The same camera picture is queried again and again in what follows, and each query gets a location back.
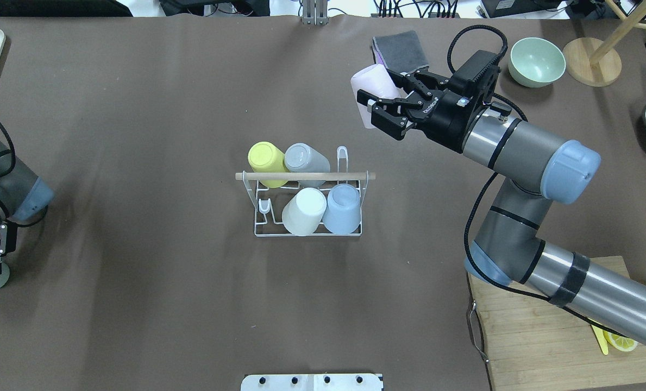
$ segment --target cutting board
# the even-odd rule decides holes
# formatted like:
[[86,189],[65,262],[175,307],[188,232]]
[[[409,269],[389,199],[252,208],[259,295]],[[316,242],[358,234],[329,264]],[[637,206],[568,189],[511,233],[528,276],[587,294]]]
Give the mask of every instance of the cutting board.
[[[629,277],[622,257],[591,261]],[[646,346],[639,344],[631,352],[610,346],[610,354],[603,356],[593,330],[581,319],[473,275],[469,275],[469,284],[477,302],[494,391],[566,391],[646,383]],[[515,282],[512,286],[534,292]]]

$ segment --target yellow knife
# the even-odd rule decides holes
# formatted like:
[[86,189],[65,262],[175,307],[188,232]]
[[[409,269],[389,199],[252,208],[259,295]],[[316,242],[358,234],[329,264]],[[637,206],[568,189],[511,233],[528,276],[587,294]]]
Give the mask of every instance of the yellow knife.
[[600,351],[603,352],[605,356],[608,355],[608,341],[605,340],[603,336],[603,330],[599,329],[596,326],[591,325],[595,338],[598,340],[598,346],[600,346]]

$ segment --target green bowl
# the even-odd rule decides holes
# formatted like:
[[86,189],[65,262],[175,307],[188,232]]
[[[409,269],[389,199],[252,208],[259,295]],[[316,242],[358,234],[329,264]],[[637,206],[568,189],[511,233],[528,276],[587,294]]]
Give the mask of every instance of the green bowl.
[[552,42],[537,37],[523,38],[511,48],[509,72],[526,87],[544,87],[562,77],[567,62]]

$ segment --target gray towel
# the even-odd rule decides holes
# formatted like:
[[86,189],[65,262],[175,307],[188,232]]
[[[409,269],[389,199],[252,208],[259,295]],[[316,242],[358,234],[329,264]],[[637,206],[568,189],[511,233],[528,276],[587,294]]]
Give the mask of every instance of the gray towel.
[[414,72],[429,67],[419,37],[414,30],[396,35],[373,37],[373,54],[378,64],[386,69],[402,73]]

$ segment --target blue joint cap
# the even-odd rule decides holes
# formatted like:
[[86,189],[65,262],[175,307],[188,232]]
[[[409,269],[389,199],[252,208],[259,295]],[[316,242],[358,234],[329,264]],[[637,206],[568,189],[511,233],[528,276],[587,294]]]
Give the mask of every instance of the blue joint cap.
[[14,220],[25,221],[32,218],[36,213],[42,211],[54,198],[54,192],[49,188],[40,176],[24,198],[20,207],[11,216]]
[[600,155],[569,140],[557,149],[542,173],[542,196],[565,205],[584,192],[600,166]]
[[[479,267],[482,273],[485,273],[487,277],[502,285],[511,284],[511,278],[509,278],[506,273],[502,272],[501,269],[499,269],[499,267],[494,264],[492,258],[489,258],[489,256],[484,251],[482,251],[482,248],[480,248],[479,245],[477,245],[477,243],[475,243],[474,241],[470,243],[470,255],[472,255],[472,260],[475,261],[477,267]],[[480,280],[487,282],[487,280],[482,278],[482,276],[477,273],[477,270],[472,267],[470,260],[467,259],[467,257],[465,257],[464,265],[467,272],[479,278]]]

